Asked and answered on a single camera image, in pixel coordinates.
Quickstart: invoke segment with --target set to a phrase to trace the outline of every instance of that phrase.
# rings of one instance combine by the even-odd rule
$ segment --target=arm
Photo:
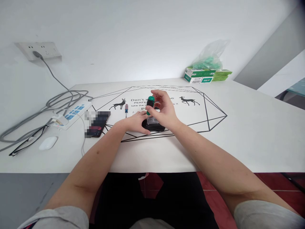
[[[77,163],[44,209],[75,206],[90,217],[97,190],[105,179],[126,131],[150,134],[141,124],[146,111],[120,120]]]
[[[284,200],[268,188],[254,173],[235,157],[213,144],[196,131],[181,123],[166,92],[152,90],[160,112],[146,106],[161,125],[167,127],[189,152],[194,162],[221,194],[230,212],[247,200],[264,200],[295,213]]]

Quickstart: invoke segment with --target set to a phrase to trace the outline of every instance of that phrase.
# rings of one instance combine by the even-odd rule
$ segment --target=black pants
[[[156,199],[145,199],[138,173],[108,173],[97,211],[97,228],[130,228],[143,218],[162,219],[172,227],[218,228],[195,172],[158,173],[164,184]]]

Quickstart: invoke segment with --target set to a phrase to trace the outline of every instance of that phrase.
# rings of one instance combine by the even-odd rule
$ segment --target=person
[[[165,91],[151,92],[160,112],[150,106],[146,110],[188,151],[224,199],[238,228],[302,228],[305,219],[245,165],[180,122]],[[96,228],[218,228],[196,173],[159,174],[164,184],[156,199],[143,198],[139,174],[108,174],[126,131],[150,134],[141,126],[147,117],[142,111],[115,123],[77,163],[44,210],[19,228],[88,228],[102,183]]]

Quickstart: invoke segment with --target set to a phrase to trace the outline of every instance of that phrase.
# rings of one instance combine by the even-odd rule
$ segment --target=power strip
[[[67,130],[76,120],[79,119],[79,116],[82,116],[86,110],[88,110],[92,106],[91,102],[82,102],[75,105],[74,108],[69,108],[71,112],[68,112],[65,115],[65,118],[69,121],[66,125],[53,124],[53,126],[57,127],[58,130]]]

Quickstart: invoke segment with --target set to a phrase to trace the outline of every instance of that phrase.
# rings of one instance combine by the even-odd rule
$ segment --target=hand
[[[148,135],[150,134],[150,131],[142,127],[143,120],[147,118],[148,115],[146,114],[146,111],[138,111],[133,116],[118,121],[115,125],[121,125],[125,131],[140,132]]]
[[[156,111],[151,106],[146,106],[145,109],[155,117],[158,122],[171,130],[175,128],[179,123],[179,119],[176,116],[174,105],[169,98],[167,92],[161,90],[152,90],[152,96],[155,97],[155,107],[160,109],[160,112]]]

